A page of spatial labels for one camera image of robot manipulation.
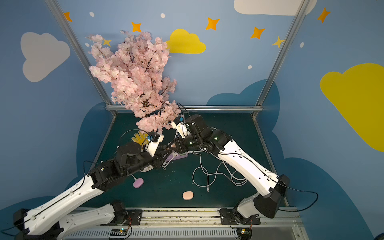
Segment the purple earbud case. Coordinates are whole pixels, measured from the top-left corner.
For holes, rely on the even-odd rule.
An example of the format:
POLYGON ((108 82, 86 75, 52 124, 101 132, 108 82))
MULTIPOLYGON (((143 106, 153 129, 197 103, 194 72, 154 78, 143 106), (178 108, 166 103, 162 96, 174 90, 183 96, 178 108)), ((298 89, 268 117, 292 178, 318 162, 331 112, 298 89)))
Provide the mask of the purple earbud case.
POLYGON ((133 183, 133 187, 135 188, 135 189, 138 189, 138 188, 140 188, 142 185, 144 184, 144 180, 142 179, 142 178, 135 178, 135 181, 134 181, 134 183, 133 183))

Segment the pink charger with white cable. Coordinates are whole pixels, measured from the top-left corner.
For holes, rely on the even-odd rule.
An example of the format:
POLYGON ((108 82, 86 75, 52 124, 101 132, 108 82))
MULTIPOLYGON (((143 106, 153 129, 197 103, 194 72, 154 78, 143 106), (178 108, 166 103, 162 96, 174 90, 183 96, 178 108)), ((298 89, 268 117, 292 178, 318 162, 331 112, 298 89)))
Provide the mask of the pink charger with white cable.
POLYGON ((239 173, 239 172, 237 170, 231 171, 229 168, 229 165, 222 160, 217 165, 216 170, 210 173, 208 169, 203 165, 203 159, 202 159, 203 152, 204 152, 203 150, 186 152, 188 154, 192 154, 194 156, 199 157, 199 165, 194 169, 192 173, 192 182, 195 186, 199 188, 206 188, 207 192, 209 192, 210 187, 216 182, 218 176, 224 176, 236 187, 244 186, 248 182, 245 177, 236 177, 236 173, 239 173), (207 181, 205 185, 198 184, 195 181, 195 175, 198 170, 201 170, 202 174, 206 176, 207 181))

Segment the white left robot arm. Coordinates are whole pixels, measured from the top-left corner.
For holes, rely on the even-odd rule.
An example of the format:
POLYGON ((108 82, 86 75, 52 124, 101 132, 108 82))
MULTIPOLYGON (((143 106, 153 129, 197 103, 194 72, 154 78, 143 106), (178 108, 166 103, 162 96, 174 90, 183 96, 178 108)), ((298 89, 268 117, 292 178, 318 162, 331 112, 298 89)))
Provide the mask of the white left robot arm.
POLYGON ((87 201, 122 184, 129 176, 148 166, 161 167, 172 153, 159 142, 142 147, 129 142, 117 147, 116 156, 100 163, 72 187, 34 209, 20 209, 13 215, 16 240, 61 240, 67 235, 96 225, 129 224, 122 202, 115 201, 93 211, 73 214, 87 201))

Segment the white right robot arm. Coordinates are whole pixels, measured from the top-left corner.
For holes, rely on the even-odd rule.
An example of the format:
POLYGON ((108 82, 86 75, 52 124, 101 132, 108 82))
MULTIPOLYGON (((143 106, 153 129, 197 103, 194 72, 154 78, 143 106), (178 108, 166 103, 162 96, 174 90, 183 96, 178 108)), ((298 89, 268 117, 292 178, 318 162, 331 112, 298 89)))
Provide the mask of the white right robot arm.
POLYGON ((209 127, 201 115, 186 120, 178 117, 171 126, 179 133, 173 145, 182 154, 196 149, 212 154, 238 171, 256 189, 256 194, 240 201, 234 215, 248 219, 256 213, 273 219, 278 212, 290 179, 269 171, 249 156, 233 138, 220 129, 209 127))

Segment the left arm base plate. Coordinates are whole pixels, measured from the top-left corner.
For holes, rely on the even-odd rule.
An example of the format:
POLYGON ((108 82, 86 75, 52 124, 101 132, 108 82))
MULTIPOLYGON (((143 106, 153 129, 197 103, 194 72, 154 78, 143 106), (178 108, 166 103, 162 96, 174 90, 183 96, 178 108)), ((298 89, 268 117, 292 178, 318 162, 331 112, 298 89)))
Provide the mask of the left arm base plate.
POLYGON ((123 213, 123 226, 139 226, 141 224, 143 210, 131 209, 123 213))

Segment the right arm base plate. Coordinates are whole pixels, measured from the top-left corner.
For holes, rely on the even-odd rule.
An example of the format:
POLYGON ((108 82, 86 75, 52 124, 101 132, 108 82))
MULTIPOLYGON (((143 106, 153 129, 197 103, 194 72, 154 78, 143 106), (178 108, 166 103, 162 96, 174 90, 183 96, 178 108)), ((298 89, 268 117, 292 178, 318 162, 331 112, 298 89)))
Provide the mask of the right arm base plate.
POLYGON ((219 210, 222 225, 260 225, 261 220, 259 214, 245 218, 236 210, 221 208, 219 210))

